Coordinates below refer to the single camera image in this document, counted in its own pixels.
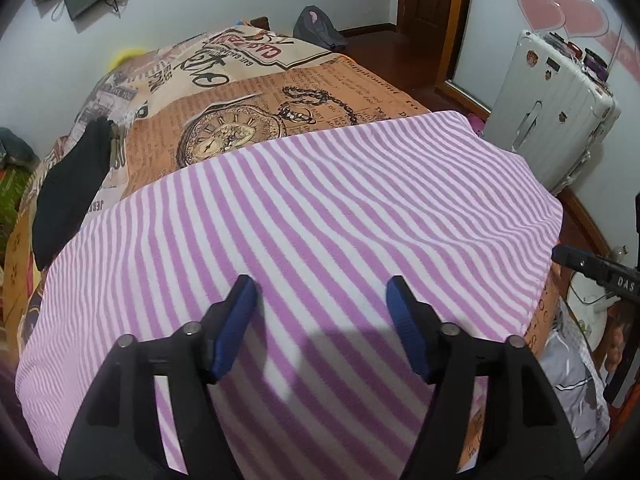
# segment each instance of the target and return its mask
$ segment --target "striped blanket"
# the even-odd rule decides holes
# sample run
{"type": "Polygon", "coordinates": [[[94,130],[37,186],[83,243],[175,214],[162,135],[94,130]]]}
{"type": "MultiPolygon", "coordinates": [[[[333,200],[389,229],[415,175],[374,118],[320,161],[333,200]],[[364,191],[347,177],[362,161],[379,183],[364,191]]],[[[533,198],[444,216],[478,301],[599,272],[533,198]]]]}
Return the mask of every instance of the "striped blanket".
{"type": "MultiPolygon", "coordinates": [[[[475,336],[522,335],[561,219],[524,160],[455,112],[269,140],[188,166],[92,219],[53,263],[16,377],[24,416],[57,471],[115,339],[171,334],[246,273],[260,285],[259,312],[211,390],[245,477],[396,480],[431,389],[393,330],[387,280],[402,274],[475,336]]],[[[184,470],[165,383],[157,393],[169,464],[184,470]]]]}

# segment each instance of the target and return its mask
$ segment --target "door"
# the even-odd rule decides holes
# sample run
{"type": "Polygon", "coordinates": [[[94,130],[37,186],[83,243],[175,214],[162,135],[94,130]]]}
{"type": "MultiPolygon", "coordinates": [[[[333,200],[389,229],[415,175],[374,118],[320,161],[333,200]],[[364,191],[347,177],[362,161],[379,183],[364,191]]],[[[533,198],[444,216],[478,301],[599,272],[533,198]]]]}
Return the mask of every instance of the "door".
{"type": "Polygon", "coordinates": [[[439,56],[447,31],[451,0],[404,0],[400,31],[428,54],[439,56]]]}

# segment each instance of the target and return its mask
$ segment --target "yellow object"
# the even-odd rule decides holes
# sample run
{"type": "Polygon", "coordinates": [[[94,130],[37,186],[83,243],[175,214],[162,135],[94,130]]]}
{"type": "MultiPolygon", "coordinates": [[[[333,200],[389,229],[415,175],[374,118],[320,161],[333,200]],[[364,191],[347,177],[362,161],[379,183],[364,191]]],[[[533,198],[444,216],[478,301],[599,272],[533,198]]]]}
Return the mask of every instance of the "yellow object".
{"type": "Polygon", "coordinates": [[[128,61],[129,59],[137,56],[142,56],[147,52],[148,51],[144,48],[125,48],[124,50],[121,50],[111,59],[111,62],[109,63],[109,72],[115,70],[116,67],[123,64],[125,61],[128,61]]]}

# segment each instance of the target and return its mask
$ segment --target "suitcase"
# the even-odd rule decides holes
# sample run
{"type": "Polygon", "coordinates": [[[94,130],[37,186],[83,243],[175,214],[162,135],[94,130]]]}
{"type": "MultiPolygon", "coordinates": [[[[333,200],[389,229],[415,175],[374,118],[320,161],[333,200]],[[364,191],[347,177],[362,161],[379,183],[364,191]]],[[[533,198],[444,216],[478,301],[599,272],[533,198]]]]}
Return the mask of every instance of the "suitcase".
{"type": "Polygon", "coordinates": [[[523,30],[482,136],[523,156],[557,194],[571,184],[602,142],[620,109],[603,83],[556,35],[523,30]]]}

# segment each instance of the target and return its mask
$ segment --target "heart decoration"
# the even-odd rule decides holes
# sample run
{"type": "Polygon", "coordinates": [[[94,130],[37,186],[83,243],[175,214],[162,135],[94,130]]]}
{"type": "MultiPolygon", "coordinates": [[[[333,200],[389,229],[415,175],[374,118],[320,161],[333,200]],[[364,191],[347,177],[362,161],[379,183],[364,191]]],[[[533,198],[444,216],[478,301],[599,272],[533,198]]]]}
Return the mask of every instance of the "heart decoration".
{"type": "Polygon", "coordinates": [[[569,38],[597,38],[609,30],[609,19],[593,0],[551,0],[565,16],[564,30],[569,38]]]}
{"type": "Polygon", "coordinates": [[[564,12],[549,0],[518,0],[520,10],[534,32],[556,30],[564,25],[564,12]]]}

